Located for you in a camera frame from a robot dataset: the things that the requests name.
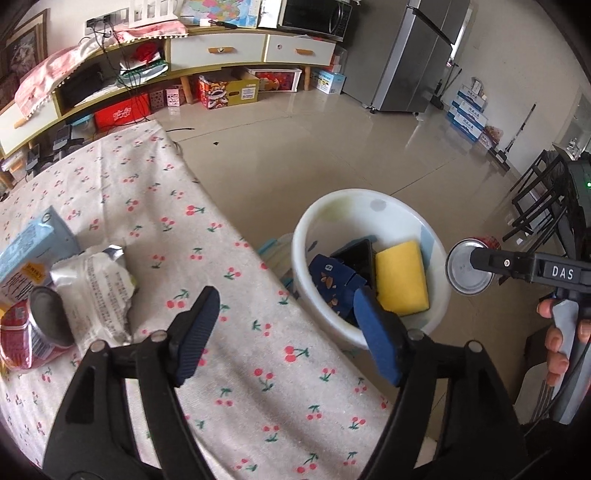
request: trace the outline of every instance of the pink cloth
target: pink cloth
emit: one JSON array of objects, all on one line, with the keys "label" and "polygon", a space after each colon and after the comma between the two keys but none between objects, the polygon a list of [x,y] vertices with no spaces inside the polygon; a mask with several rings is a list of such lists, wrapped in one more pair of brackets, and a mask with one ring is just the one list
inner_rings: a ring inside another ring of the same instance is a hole
[{"label": "pink cloth", "polygon": [[[161,22],[145,27],[131,28],[116,32],[122,43],[141,38],[180,37],[187,35],[187,28],[179,21]],[[105,47],[115,44],[111,37],[105,41]],[[100,49],[95,38],[84,38],[74,47],[64,48],[49,55],[32,69],[21,81],[14,97],[23,117],[29,118],[52,91],[66,80],[88,57]]]}]

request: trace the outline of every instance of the wall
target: wall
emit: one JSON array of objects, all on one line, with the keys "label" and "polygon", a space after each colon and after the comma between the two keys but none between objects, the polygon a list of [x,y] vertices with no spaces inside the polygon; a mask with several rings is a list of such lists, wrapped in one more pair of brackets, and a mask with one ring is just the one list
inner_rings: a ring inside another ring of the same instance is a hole
[{"label": "wall", "polygon": [[84,34],[86,20],[128,8],[129,0],[39,0],[19,24],[49,8],[48,54],[76,45]]},{"label": "wall", "polygon": [[534,103],[530,121],[511,149],[509,161],[524,172],[543,149],[564,133],[579,90],[591,85],[552,20],[534,0],[472,0],[473,23],[456,62],[463,72],[443,97],[449,104],[472,76],[489,99],[485,115],[505,133],[506,147]]}]

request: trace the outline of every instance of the wooden leg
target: wooden leg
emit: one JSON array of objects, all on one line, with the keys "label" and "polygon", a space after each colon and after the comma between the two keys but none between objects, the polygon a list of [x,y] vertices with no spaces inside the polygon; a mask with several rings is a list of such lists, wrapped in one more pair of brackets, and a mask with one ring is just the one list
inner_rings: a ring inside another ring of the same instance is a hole
[{"label": "wooden leg", "polygon": [[185,94],[185,98],[187,99],[187,103],[193,103],[193,92],[191,91],[191,83],[189,82],[189,77],[182,76],[181,77],[181,84],[183,85],[183,92]]},{"label": "wooden leg", "polygon": [[310,72],[311,67],[309,65],[304,67],[304,90],[306,92],[310,90]]}]

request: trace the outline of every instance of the red box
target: red box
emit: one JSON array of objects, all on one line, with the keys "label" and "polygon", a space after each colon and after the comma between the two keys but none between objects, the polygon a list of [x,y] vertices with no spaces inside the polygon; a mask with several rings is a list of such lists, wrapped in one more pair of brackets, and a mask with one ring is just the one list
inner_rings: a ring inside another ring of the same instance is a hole
[{"label": "red box", "polygon": [[96,127],[101,131],[108,130],[118,125],[126,125],[141,120],[151,113],[148,94],[142,93],[96,112]]}]

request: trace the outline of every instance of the refrigerator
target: refrigerator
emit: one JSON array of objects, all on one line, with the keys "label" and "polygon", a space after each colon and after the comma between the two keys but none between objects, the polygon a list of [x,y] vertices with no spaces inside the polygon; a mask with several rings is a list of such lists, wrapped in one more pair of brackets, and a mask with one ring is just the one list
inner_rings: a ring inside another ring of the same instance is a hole
[{"label": "refrigerator", "polygon": [[424,112],[470,0],[363,0],[344,47],[343,91],[384,112]]}]

